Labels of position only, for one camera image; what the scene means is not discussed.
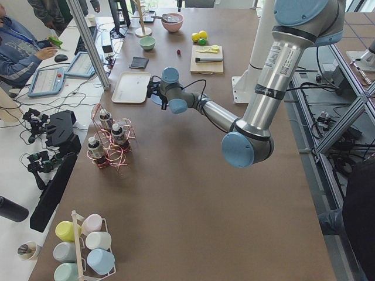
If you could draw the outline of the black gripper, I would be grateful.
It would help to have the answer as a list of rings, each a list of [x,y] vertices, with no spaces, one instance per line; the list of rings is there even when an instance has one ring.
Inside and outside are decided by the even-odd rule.
[[[161,109],[162,110],[166,110],[167,107],[168,107],[168,100],[167,100],[167,98],[163,94],[159,94],[159,98],[160,98],[161,103],[162,103]]]

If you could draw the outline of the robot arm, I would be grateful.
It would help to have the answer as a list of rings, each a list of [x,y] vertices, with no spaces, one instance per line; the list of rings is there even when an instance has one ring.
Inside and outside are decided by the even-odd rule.
[[[270,125],[304,51],[342,38],[345,7],[345,1],[274,1],[263,8],[261,23],[273,23],[273,43],[243,117],[203,92],[184,91],[173,67],[162,72],[158,90],[162,106],[174,114],[196,109],[225,131],[221,152],[232,166],[248,167],[266,160],[274,150]]]

